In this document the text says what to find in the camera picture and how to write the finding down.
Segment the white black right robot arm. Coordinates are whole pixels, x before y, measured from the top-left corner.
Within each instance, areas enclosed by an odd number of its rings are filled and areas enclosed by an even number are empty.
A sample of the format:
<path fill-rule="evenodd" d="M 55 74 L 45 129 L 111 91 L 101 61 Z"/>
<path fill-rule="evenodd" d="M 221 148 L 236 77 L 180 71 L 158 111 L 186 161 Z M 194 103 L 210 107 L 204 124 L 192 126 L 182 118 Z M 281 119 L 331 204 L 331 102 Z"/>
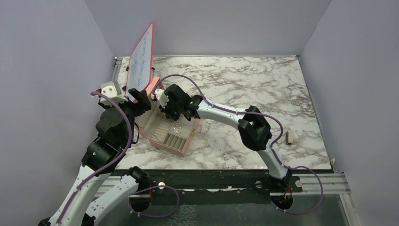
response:
<path fill-rule="evenodd" d="M 271 126 L 257 107 L 251 105 L 243 109 L 219 105 L 203 95 L 189 96 L 175 84 L 166 89 L 155 89 L 151 98 L 159 102 L 160 111 L 168 119 L 177 121 L 181 116 L 188 121 L 192 118 L 208 119 L 237 129 L 243 145 L 257 152 L 267 166 L 272 187 L 282 192 L 290 186 L 292 173 L 271 149 Z"/>

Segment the pink jewelry box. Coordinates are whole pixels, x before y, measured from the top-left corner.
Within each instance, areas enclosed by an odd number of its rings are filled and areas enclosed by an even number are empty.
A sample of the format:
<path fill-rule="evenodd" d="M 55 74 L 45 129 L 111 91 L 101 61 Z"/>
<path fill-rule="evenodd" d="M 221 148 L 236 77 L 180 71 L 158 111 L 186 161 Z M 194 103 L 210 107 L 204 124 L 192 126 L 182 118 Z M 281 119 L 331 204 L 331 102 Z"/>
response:
<path fill-rule="evenodd" d="M 152 146 L 184 157 L 200 121 L 194 118 L 188 121 L 183 116 L 180 116 L 177 121 L 167 119 L 165 114 L 159 109 L 159 102 L 153 101 L 150 97 L 150 92 L 158 81 L 160 81 L 160 78 L 154 77 L 146 88 L 152 109 L 137 117 L 135 122 L 139 127 L 140 135 L 148 139 Z M 176 123 L 183 125 L 183 129 L 179 134 L 173 131 Z"/>

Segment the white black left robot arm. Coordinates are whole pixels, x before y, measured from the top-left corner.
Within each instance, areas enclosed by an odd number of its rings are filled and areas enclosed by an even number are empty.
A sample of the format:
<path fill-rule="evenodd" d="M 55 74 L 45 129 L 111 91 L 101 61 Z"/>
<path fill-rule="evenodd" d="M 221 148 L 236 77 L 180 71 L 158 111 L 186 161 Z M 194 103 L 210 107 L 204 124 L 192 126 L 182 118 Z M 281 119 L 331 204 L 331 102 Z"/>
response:
<path fill-rule="evenodd" d="M 98 96 L 104 109 L 96 130 L 96 139 L 89 144 L 73 186 L 65 200 L 51 217 L 40 226 L 96 226 L 122 200 L 148 187 L 148 174 L 139 167 L 130 168 L 119 184 L 98 198 L 98 189 L 114 172 L 116 166 L 134 144 L 135 117 L 152 107 L 146 90 L 130 89 L 134 102 L 124 95 L 112 94 L 109 88 L 91 92 Z"/>

